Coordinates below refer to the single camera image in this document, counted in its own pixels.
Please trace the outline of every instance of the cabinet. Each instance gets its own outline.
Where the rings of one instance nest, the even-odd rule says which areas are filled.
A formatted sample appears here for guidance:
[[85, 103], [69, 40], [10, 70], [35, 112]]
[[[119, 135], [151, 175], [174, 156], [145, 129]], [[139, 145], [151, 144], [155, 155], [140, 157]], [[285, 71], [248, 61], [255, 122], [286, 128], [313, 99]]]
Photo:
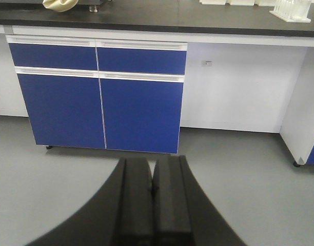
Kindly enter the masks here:
[[107, 149], [177, 153], [183, 77], [104, 76]]
[[98, 78], [17, 72], [36, 144], [105, 148]]
[[38, 145], [177, 153], [186, 44], [7, 40]]

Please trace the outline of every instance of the white wall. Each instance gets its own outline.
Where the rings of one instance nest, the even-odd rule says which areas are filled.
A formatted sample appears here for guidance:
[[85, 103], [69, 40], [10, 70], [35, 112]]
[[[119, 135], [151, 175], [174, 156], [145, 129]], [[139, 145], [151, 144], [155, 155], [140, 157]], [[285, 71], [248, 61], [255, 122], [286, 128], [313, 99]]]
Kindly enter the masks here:
[[4, 34], [0, 34], [0, 115], [28, 116]]
[[306, 49], [189, 43], [181, 126], [279, 133]]

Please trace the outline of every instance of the beige cloth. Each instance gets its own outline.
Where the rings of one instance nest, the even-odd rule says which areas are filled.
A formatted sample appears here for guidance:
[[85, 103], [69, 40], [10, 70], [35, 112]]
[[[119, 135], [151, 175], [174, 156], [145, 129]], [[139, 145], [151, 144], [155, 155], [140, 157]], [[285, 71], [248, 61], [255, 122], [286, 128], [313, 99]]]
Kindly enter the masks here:
[[44, 0], [43, 5], [47, 9], [64, 12], [74, 7], [79, 0]]

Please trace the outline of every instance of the cabinet leg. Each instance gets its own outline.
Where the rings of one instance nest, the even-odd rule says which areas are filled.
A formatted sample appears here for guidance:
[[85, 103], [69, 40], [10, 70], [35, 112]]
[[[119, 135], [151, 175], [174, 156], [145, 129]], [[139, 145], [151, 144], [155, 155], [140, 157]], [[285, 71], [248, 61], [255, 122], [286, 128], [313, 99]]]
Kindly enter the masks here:
[[301, 167], [301, 165], [298, 165], [296, 161], [294, 161], [292, 164], [293, 164], [293, 166], [296, 167], [296, 168], [300, 168], [300, 167]]

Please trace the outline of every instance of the drawer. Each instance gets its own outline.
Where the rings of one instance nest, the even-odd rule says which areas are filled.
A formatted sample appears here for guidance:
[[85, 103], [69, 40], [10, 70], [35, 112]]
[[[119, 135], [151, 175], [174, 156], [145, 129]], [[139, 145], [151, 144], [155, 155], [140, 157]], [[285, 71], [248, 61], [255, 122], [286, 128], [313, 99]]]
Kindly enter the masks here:
[[185, 43], [97, 40], [99, 69], [114, 72], [184, 74]]
[[96, 70], [93, 39], [7, 36], [15, 66]]

